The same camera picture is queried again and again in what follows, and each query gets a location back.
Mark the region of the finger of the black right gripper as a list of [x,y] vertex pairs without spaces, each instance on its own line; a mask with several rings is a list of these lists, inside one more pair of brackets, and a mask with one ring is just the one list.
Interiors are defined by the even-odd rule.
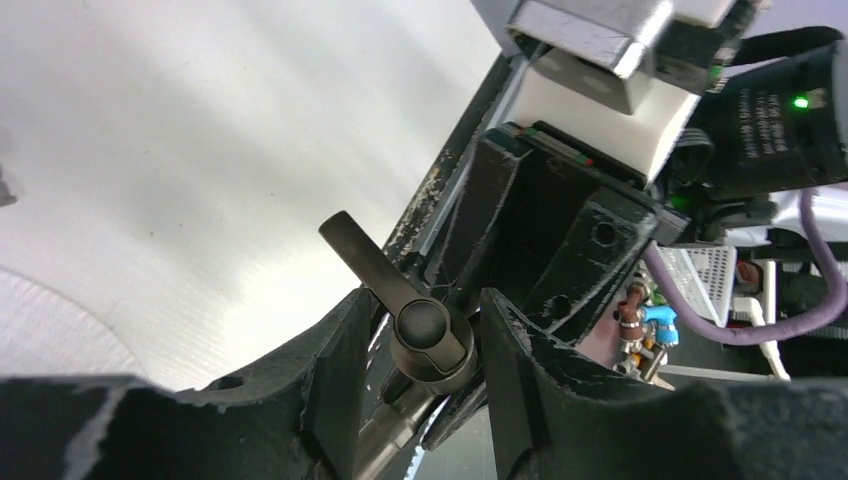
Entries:
[[649,194],[642,174],[538,122],[477,141],[428,271],[443,303],[473,310],[499,290],[542,330],[577,344],[650,242],[674,243],[688,219]]

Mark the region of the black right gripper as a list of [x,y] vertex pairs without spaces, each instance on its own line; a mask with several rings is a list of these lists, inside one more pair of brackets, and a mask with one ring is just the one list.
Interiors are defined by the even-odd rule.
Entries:
[[747,71],[706,94],[662,175],[695,232],[766,225],[775,192],[847,179],[847,37],[809,26],[746,38]]

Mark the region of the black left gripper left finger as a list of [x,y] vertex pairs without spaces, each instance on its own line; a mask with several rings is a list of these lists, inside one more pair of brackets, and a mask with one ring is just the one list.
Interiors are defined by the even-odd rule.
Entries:
[[5,378],[5,479],[349,479],[372,296],[202,390],[128,376]]

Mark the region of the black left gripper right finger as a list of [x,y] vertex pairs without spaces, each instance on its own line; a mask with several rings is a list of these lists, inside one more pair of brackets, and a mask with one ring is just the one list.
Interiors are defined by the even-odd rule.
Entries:
[[479,333],[502,479],[843,479],[847,383],[618,374],[532,325],[498,290]]

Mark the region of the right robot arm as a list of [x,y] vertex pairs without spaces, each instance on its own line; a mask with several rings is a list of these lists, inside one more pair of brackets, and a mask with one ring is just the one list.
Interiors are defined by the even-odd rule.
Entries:
[[[847,176],[847,42],[829,27],[744,39],[744,72],[702,100],[655,186],[635,169],[537,122],[506,123],[478,142],[437,261],[432,291],[473,310],[494,288],[542,330],[579,340],[590,308],[642,254],[676,319],[726,345],[819,330],[847,305],[813,180]],[[757,220],[780,188],[799,192],[799,219],[825,276],[815,308],[741,329],[700,317],[664,267],[659,246],[709,242],[734,219]]]

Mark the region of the white bucket hat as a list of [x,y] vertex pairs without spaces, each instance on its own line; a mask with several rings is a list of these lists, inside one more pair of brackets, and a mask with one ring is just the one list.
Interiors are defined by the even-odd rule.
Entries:
[[3,377],[118,374],[149,377],[104,321],[46,286],[1,270]]

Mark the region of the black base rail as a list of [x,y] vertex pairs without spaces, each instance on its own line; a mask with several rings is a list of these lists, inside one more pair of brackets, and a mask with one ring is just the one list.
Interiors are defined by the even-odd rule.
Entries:
[[492,64],[383,246],[395,266],[405,269],[429,249],[456,198],[476,137],[503,118],[525,67],[517,56],[499,56]]

